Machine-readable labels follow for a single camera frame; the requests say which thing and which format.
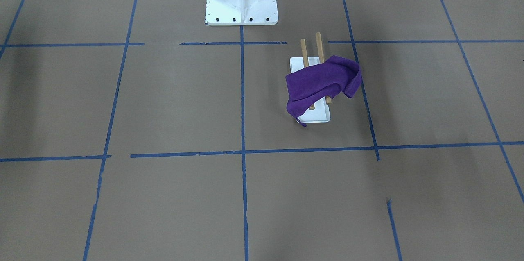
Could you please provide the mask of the white rack base plate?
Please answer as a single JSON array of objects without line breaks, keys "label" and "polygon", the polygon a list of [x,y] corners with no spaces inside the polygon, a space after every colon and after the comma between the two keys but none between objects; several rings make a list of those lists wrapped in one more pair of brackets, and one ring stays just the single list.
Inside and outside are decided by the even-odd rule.
[{"label": "white rack base plate", "polygon": [[[295,73],[305,68],[302,57],[290,58],[291,73]],[[317,100],[305,113],[297,118],[298,123],[327,123],[330,121],[330,109],[326,97]]]}]

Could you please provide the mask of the wooden rack rod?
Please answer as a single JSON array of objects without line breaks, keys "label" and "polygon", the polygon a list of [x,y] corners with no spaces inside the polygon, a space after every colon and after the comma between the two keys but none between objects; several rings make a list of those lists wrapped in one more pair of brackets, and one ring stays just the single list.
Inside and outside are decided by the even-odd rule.
[{"label": "wooden rack rod", "polygon": [[[324,48],[323,48],[323,42],[322,42],[322,35],[320,32],[316,32],[316,46],[317,46],[317,52],[319,57],[319,63],[325,63],[325,54],[324,54]],[[325,103],[329,106],[332,103],[332,99],[330,96],[326,95],[324,97]]]},{"label": "wooden rack rod", "polygon": [[300,48],[303,57],[303,68],[309,67],[309,57],[307,54],[307,44],[305,39],[300,39]]}]

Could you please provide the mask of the purple cloth towel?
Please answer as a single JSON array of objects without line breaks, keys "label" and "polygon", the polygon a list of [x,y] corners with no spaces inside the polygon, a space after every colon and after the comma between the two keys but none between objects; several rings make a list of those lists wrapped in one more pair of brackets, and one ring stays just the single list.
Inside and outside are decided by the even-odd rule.
[{"label": "purple cloth towel", "polygon": [[361,65],[350,59],[333,55],[325,62],[308,66],[286,75],[288,91],[287,112],[303,127],[299,117],[315,102],[339,93],[353,98],[362,84]]}]

